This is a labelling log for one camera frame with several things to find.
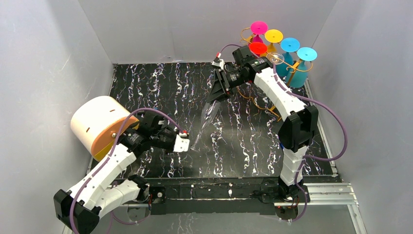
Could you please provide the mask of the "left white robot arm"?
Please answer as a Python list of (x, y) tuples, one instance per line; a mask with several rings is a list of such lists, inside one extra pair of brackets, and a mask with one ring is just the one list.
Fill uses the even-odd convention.
[(150, 200), (150, 186), (138, 175), (111, 187), (137, 157), (152, 147), (181, 153), (189, 149), (188, 133), (170, 116), (153, 109), (82, 108), (71, 129), (98, 165), (68, 190), (54, 195), (57, 218), (75, 234), (89, 234), (100, 219), (120, 205)]

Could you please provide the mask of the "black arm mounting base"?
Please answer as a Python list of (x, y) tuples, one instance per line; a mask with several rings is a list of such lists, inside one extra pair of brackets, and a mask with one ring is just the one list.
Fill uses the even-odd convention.
[(149, 178), (152, 215), (259, 213), (286, 215), (310, 202), (308, 188), (279, 186), (277, 177)]

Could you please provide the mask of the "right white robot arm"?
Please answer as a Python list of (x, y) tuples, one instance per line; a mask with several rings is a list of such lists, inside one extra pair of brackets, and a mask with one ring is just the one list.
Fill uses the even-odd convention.
[(282, 199), (295, 198), (303, 185), (301, 163), (315, 135), (319, 111), (295, 97), (279, 79), (274, 59), (259, 57), (248, 46), (239, 47), (232, 54), (236, 66), (231, 72), (225, 70), (221, 53), (212, 61), (214, 80), (206, 103), (213, 105), (229, 99), (232, 90), (245, 83), (252, 83), (265, 93), (283, 121), (278, 132), (283, 150), (278, 195)]

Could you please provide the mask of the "clear champagne flute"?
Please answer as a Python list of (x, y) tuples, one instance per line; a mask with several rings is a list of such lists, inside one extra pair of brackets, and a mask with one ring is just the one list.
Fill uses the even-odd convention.
[(198, 142), (199, 142), (199, 140), (202, 136), (203, 131), (215, 119), (220, 106), (221, 106), (221, 103), (217, 100), (215, 100), (213, 102), (208, 102), (204, 105), (202, 113), (201, 113), (201, 127), (200, 127), (200, 130), (198, 132), (197, 137), (195, 138), (195, 141), (192, 143), (192, 145), (190, 147), (190, 149), (192, 151), (195, 151), (195, 152), (199, 151), (199, 150), (196, 149), (196, 145), (198, 144)]
[(274, 65), (279, 65), (284, 63), (284, 56), (276, 52), (269, 52), (266, 58)]

